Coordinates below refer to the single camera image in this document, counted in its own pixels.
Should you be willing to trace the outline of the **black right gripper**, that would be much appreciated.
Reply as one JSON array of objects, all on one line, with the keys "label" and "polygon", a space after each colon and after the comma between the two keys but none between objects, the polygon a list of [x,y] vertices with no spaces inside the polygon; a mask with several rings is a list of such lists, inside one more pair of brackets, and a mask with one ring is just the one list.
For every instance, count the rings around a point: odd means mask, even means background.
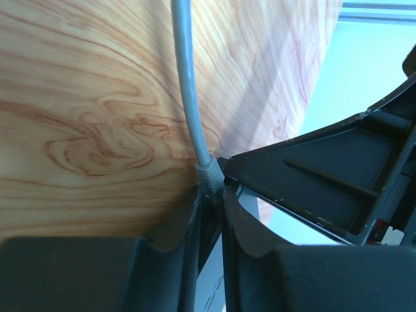
[{"label": "black right gripper", "polygon": [[414,47],[402,70],[368,116],[240,154],[241,183],[338,241],[415,245]]}]

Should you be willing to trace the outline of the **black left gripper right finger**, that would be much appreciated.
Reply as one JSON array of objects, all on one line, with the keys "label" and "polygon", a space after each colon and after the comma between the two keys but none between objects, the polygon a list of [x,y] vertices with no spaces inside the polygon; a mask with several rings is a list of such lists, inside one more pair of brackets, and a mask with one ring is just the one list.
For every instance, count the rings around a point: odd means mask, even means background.
[{"label": "black left gripper right finger", "polygon": [[228,311],[414,311],[410,246],[297,246],[222,195]]}]

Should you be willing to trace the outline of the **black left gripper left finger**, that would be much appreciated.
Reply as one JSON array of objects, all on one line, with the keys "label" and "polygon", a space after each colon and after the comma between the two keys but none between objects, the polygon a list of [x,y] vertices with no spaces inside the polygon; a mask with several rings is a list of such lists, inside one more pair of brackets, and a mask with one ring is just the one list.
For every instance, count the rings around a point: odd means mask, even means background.
[{"label": "black left gripper left finger", "polygon": [[192,311],[199,188],[141,237],[14,237],[1,245],[2,311]]}]

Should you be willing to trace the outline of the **black network switch box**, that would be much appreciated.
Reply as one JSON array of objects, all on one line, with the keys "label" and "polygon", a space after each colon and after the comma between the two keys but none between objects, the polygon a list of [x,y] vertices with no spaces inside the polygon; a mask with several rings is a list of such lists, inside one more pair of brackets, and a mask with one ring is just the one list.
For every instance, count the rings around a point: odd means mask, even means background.
[{"label": "black network switch box", "polygon": [[203,235],[209,242],[201,246],[203,265],[196,282],[195,311],[260,311],[258,296],[259,261],[243,245],[243,236],[254,237],[262,227],[257,196],[241,183],[240,170],[246,156],[220,159],[220,167],[231,182],[224,202],[206,208],[215,221]]}]

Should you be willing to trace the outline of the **right aluminium frame post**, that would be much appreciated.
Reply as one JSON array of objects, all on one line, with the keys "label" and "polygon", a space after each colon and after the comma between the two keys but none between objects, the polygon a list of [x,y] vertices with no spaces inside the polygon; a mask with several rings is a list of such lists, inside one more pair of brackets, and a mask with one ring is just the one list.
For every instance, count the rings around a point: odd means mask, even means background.
[{"label": "right aluminium frame post", "polygon": [[415,1],[343,1],[339,20],[415,23]]}]

